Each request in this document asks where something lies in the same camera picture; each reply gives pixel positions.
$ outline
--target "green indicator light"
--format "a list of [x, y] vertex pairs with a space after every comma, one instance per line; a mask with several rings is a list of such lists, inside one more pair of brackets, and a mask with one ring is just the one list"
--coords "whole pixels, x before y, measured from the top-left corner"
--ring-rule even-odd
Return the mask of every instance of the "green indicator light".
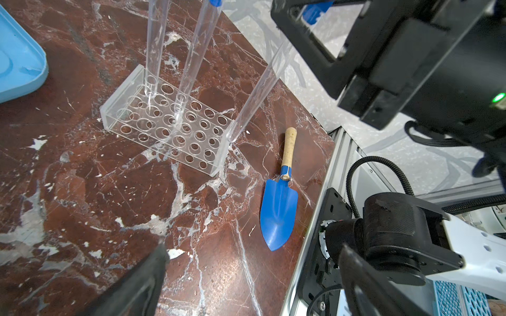
[[492, 99], [492, 103], [499, 102], [499, 101], [501, 101], [502, 99], [504, 99], [504, 97], [506, 97], [506, 94], [505, 94], [505, 93], [499, 93], [497, 96], [495, 96], [495, 98], [494, 98], [494, 99]]

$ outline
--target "test tube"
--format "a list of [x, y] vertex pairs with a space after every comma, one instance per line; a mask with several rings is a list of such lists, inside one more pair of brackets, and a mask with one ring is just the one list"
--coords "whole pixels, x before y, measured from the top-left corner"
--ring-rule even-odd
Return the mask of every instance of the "test tube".
[[148, 97], [149, 105], [153, 102], [158, 89], [161, 51], [170, 3], [170, 0], [149, 0], [146, 71], [144, 72], [144, 93]]
[[197, 26], [193, 33], [193, 40], [186, 57], [185, 69], [179, 83], [179, 91], [176, 94], [174, 110], [176, 120], [179, 120], [181, 113], [188, 103], [190, 92], [195, 83], [200, 64], [204, 58], [205, 51], [216, 27], [216, 22], [222, 10], [222, 0], [203, 0], [200, 14], [198, 15]]
[[[332, 1], [316, 5], [307, 5], [301, 10], [298, 19], [303, 18], [305, 23], [309, 25], [309, 30], [312, 30], [318, 18], [327, 12], [331, 5]], [[274, 54], [271, 63], [265, 69], [257, 85], [255, 85], [255, 88], [249, 95], [248, 100], [246, 100], [246, 103], [235, 121], [230, 124], [227, 132], [227, 140], [231, 143], [237, 140], [249, 120], [251, 120], [260, 107], [260, 104], [262, 104], [281, 74], [295, 57], [296, 49], [283, 33], [281, 33], [281, 37], [281, 45]]]

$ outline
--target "gray marble floor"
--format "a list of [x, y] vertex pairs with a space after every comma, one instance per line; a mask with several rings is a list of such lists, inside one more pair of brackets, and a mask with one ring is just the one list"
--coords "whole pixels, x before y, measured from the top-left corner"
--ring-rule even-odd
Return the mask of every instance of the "gray marble floor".
[[[272, 59], [281, 42], [280, 31], [270, 18], [271, 4], [268, 0], [226, 0], [223, 7], [266, 61]], [[318, 21], [314, 33], [334, 55], [341, 49], [360, 9], [361, 5], [331, 8]], [[399, 114], [383, 130], [361, 123], [337, 107], [337, 101], [326, 94], [298, 54], [281, 79], [325, 130], [343, 126], [367, 155], [388, 158], [401, 167], [417, 195], [497, 179], [496, 173], [479, 179], [471, 177], [473, 166], [482, 157], [478, 150], [426, 147], [412, 142], [403, 130], [409, 120], [405, 115]], [[401, 191], [393, 172], [382, 165], [379, 168]]]

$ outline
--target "wooden handle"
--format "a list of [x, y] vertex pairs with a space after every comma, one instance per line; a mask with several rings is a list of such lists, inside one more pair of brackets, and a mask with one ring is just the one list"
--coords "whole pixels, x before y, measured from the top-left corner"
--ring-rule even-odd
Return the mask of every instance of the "wooden handle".
[[293, 148], [295, 146], [295, 138], [297, 137], [297, 130], [293, 127], [289, 127], [285, 132], [285, 149], [283, 151], [283, 162], [282, 166], [288, 166], [291, 168], [291, 159], [293, 157]]

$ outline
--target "brown marble surface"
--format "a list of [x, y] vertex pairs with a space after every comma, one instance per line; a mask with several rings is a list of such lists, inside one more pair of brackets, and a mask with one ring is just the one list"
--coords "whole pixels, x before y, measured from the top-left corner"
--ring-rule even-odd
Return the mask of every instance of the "brown marble surface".
[[[277, 315], [333, 143], [278, 82], [214, 178], [104, 131], [99, 108], [144, 63], [148, 3], [0, 0], [47, 53], [36, 92], [0, 105], [0, 303], [14, 315], [72, 315], [160, 242], [159, 315]], [[161, 76], [178, 85], [198, 0], [175, 0]], [[193, 95], [234, 118], [266, 66], [222, 14]], [[298, 128], [289, 241], [259, 226], [284, 131]]]

